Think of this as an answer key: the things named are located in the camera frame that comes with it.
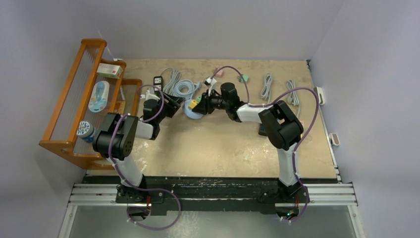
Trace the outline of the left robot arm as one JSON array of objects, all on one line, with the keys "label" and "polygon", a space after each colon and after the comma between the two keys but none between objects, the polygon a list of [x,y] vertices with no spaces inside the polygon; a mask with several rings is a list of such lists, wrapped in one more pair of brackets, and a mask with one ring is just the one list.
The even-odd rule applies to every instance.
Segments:
[{"label": "left robot arm", "polygon": [[111,163],[122,187],[130,187],[128,196],[136,203],[145,201],[148,192],[166,192],[174,196],[164,188],[147,188],[143,173],[135,168],[131,152],[135,138],[155,140],[160,132],[160,122],[172,118],[184,102],[184,98],[166,93],[152,96],[145,100],[141,117],[108,113],[100,126],[93,150]]}]

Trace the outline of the pink usb charger plug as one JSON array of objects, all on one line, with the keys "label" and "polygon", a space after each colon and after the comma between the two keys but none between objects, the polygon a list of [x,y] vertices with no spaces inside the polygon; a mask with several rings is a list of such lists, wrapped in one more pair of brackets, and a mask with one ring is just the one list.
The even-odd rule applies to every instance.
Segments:
[{"label": "pink usb charger plug", "polygon": [[219,69],[219,68],[216,68],[214,71],[213,71],[213,76],[214,77],[223,77],[223,69]]}]

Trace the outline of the green usb charger plug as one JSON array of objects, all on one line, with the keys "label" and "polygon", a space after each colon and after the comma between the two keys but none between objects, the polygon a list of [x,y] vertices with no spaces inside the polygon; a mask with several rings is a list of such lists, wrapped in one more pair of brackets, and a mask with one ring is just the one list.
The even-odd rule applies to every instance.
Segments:
[{"label": "green usb charger plug", "polygon": [[240,83],[248,83],[249,76],[248,75],[245,75],[245,74],[241,74],[241,75],[238,76],[238,81]]}]

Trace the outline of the yellow usb charger plug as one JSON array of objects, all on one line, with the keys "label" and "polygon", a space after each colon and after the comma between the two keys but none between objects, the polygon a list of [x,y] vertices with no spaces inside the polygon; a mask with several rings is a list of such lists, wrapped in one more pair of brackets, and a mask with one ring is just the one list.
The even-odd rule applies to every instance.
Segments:
[{"label": "yellow usb charger plug", "polygon": [[197,105],[199,104],[199,102],[198,101],[196,101],[196,100],[191,100],[190,101],[190,103],[188,104],[188,108],[190,109],[190,110],[193,110]]}]

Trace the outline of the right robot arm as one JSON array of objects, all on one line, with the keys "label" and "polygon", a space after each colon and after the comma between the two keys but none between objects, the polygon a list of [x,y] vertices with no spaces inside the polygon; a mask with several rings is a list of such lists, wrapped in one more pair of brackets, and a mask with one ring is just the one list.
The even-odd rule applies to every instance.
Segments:
[{"label": "right robot arm", "polygon": [[251,106],[241,101],[233,83],[223,83],[220,92],[209,89],[201,100],[189,108],[202,115],[215,109],[224,110],[232,121],[262,124],[270,143],[277,149],[279,161],[279,198],[291,201],[301,188],[297,167],[297,148],[303,126],[289,106],[282,100],[270,106]]}]

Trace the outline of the round blue power socket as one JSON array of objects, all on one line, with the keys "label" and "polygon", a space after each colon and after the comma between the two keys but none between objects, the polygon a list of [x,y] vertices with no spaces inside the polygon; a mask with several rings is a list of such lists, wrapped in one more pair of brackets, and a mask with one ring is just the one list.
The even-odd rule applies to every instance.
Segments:
[{"label": "round blue power socket", "polygon": [[185,101],[184,106],[183,106],[183,113],[190,119],[201,119],[204,115],[200,114],[200,113],[196,113],[193,112],[190,108],[189,105],[192,102],[192,99],[188,99]]}]

